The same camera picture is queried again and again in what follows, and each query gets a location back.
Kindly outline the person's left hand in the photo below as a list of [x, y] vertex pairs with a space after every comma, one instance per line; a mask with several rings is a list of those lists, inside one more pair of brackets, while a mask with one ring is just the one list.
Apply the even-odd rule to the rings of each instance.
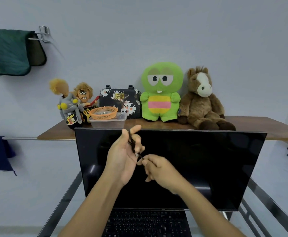
[[[141, 154], [145, 150], [145, 147], [141, 143], [141, 137], [137, 134], [141, 128], [142, 126], [139, 124], [130, 128], [132, 139], [135, 141], [135, 152], [138, 154]], [[115, 152], [113, 143], [107, 155], [104, 174], [110, 176], [118, 188], [121, 189], [131, 179], [137, 162], [138, 158], [132, 152], [130, 144], [127, 150]]]

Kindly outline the person's right hand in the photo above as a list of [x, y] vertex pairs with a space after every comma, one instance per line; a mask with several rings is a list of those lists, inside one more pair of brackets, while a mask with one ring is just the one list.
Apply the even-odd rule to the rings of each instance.
[[174, 166], [162, 156], [148, 154], [151, 161], [150, 167], [144, 167], [147, 175], [145, 182], [156, 181], [161, 187], [177, 194], [180, 185], [183, 183], [183, 176], [174, 168]]

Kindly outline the thin black band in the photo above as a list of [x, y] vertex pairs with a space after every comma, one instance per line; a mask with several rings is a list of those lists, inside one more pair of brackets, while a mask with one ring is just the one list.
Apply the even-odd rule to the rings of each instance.
[[135, 156], [137, 156], [138, 159], [143, 159], [141, 154], [138, 154], [135, 152], [135, 141], [132, 139], [132, 134], [131, 134], [130, 130], [128, 130], [128, 134], [129, 134], [128, 143], [130, 144], [132, 152], [134, 153]]

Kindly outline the person's right forearm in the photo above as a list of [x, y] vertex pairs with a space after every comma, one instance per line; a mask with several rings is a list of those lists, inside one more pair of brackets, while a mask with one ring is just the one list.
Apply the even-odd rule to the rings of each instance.
[[185, 179], [175, 192], [189, 208], [204, 237], [247, 237]]

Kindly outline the person's left forearm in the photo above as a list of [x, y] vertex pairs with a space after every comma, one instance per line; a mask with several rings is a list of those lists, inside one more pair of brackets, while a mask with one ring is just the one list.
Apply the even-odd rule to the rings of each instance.
[[101, 237], [124, 185], [122, 171], [105, 170], [58, 237]]

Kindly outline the clear plastic container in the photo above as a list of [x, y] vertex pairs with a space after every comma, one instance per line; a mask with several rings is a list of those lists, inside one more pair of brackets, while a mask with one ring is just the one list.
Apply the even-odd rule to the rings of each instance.
[[100, 129], [123, 129], [128, 114], [125, 112], [118, 112], [116, 116], [108, 120], [95, 120], [92, 117], [88, 119], [88, 122], [93, 128]]

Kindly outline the black floral handbag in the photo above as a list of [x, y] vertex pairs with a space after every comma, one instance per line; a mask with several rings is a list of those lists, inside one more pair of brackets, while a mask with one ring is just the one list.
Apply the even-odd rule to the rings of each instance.
[[132, 85], [127, 88], [111, 88], [106, 86], [99, 93], [99, 107], [116, 107], [118, 112], [127, 113], [128, 119], [140, 119], [142, 117], [141, 92]]

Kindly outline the cartoon face plush doll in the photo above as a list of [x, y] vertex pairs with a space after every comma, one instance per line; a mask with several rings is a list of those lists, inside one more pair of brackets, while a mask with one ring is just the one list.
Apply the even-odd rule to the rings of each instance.
[[66, 124], [70, 129], [90, 124], [91, 111], [98, 108], [96, 105], [99, 96], [93, 98], [93, 88], [85, 82], [79, 83], [73, 91], [74, 99], [71, 101], [73, 108], [66, 114]]

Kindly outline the green plush frog toy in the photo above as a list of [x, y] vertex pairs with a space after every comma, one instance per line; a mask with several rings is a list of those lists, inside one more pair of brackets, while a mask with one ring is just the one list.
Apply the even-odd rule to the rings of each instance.
[[140, 96], [142, 118], [155, 122], [177, 121], [181, 97], [178, 90], [184, 73], [173, 62], [158, 62], [147, 67], [141, 76], [144, 92]]

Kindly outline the black laptop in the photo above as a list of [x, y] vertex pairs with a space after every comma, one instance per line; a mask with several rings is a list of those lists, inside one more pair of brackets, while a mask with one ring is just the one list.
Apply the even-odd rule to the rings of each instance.
[[[76, 128], [75, 138], [87, 196], [103, 173], [120, 129]], [[238, 211], [266, 133], [198, 130], [141, 130], [145, 151], [165, 157], [219, 211]], [[192, 237], [178, 195], [145, 182], [143, 166], [114, 204], [102, 237]]]

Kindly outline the brown plush horse toy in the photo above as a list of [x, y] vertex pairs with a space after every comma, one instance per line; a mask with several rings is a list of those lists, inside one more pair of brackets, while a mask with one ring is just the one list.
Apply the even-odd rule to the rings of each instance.
[[235, 131], [225, 119], [225, 110], [213, 93], [212, 80], [206, 67], [190, 68], [187, 72], [188, 92], [181, 98], [178, 123], [190, 124], [198, 130]]

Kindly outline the dark olive towel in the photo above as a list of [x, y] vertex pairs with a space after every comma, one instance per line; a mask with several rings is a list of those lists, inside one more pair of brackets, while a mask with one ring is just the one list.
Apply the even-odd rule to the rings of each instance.
[[46, 53], [35, 32], [29, 34], [28, 39], [26, 40], [26, 50], [30, 66], [38, 67], [46, 64]]

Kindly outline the wooden shelf board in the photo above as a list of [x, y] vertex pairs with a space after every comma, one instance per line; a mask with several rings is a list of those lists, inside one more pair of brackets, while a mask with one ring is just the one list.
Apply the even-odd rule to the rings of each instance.
[[[256, 116], [226, 116], [228, 122], [236, 127], [237, 131], [266, 132], [266, 140], [288, 141], [288, 125], [268, 117]], [[140, 124], [142, 129], [187, 129], [195, 127], [179, 123], [163, 123], [162, 121], [147, 122], [143, 119], [127, 119], [124, 128], [128, 129]], [[61, 121], [37, 137], [39, 140], [75, 140], [74, 131]]]

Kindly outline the green towel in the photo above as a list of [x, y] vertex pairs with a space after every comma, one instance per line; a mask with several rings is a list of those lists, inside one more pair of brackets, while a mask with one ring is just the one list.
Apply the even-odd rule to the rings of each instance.
[[34, 31], [0, 29], [0, 76], [25, 76], [31, 71], [27, 45]]

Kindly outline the metal rail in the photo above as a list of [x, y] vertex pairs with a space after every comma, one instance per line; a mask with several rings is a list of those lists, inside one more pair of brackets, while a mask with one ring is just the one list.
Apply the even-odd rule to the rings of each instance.
[[2, 139], [3, 140], [12, 140], [12, 141], [20, 141], [20, 140], [33, 141], [33, 140], [39, 140], [38, 138], [35, 138], [35, 137], [7, 137], [7, 136], [2, 137]]

